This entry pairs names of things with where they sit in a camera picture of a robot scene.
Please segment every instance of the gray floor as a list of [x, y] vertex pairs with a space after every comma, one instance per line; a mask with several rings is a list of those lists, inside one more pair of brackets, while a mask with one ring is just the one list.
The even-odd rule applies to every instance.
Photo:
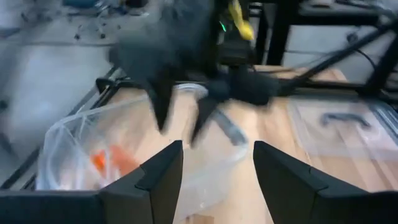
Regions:
[[[10, 1], [0, 0], [0, 12], [10, 8], [0, 16], [0, 27], [21, 26], [23, 22], [18, 15], [25, 8], [15, 3], [18, 1], [11, 6], [7, 2]], [[115, 34], [100, 40], [95, 32], [88, 32], [76, 43], [73, 36], [79, 22], [81, 19], [69, 23], [60, 17], [0, 40], [0, 96], [9, 100], [9, 108], [0, 114], [0, 131], [9, 138], [18, 155], [15, 159], [0, 150], [0, 182], [41, 143], [46, 130], [74, 107], [95, 79], [110, 69], [106, 44], [113, 41]], [[115, 24], [126, 25], [122, 19], [116, 19], [108, 24], [108, 32], [117, 32]], [[284, 65], [291, 67], [311, 61], [345, 46], [345, 35], [352, 30], [354, 27], [294, 27], [287, 50], [295, 53], [285, 54]], [[361, 33], [370, 30], [365, 27]], [[387, 35], [364, 51], [377, 61], [390, 39]], [[360, 55], [336, 67], [351, 82], [363, 82], [372, 71], [369, 62]]]

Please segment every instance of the metal rod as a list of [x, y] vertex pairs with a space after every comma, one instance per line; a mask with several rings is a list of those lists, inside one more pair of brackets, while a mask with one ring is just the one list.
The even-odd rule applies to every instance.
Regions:
[[[278, 78], [281, 85], [286, 84], [290, 81], [288, 78]], [[299, 88], [311, 88], [315, 90], [353, 90], [360, 92], [363, 89], [362, 84], [357, 83], [343, 83], [343, 82], [331, 82], [331, 81], [313, 81], [309, 80]]]
[[282, 65], [290, 26], [297, 17], [298, 9], [299, 0], [278, 0], [266, 65]]
[[387, 48], [385, 54], [374, 69], [364, 86], [364, 94], [374, 95], [386, 85], [387, 79], [398, 63], [398, 35]]
[[118, 92], [119, 87], [117, 86], [111, 86], [107, 89], [105, 89], [105, 92], [103, 95], [101, 94], [101, 97], [99, 98], [98, 101], [94, 103], [94, 105], [90, 109], [94, 108], [99, 108], [100, 106], [104, 106], [108, 103], [108, 101]]
[[311, 26], [375, 26], [379, 22], [376, 11], [339, 11], [301, 9], [292, 25]]
[[268, 33], [268, 22], [264, 9], [260, 11], [260, 22], [257, 32], [256, 39], [256, 64], [262, 65], [264, 61], [264, 52], [266, 51], [267, 33]]

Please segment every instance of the yellow object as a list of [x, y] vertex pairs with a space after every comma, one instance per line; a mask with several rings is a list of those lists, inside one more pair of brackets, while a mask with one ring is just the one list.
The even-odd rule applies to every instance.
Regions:
[[238, 0], [233, 0], [228, 6], [229, 13], [231, 13], [234, 23], [238, 28], [241, 37], [245, 40], [254, 39], [254, 31], [248, 21], [243, 20], [242, 8]]

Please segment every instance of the black handle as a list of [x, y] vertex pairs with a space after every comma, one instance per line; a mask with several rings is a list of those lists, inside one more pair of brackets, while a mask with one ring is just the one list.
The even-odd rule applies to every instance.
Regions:
[[371, 128], [371, 124], [367, 122], [362, 116], [351, 113], [324, 113], [321, 116], [321, 124], [322, 126], [326, 126], [330, 123], [330, 120], [336, 119], [339, 121], [356, 121], [358, 122], [362, 128], [369, 129]]

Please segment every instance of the green light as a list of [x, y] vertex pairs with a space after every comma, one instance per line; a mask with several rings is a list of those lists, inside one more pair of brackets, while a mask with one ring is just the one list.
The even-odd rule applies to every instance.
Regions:
[[221, 21], [219, 21], [219, 22], [221, 24], [221, 27], [223, 28], [223, 31], [226, 32], [226, 28], [225, 28], [224, 24]]

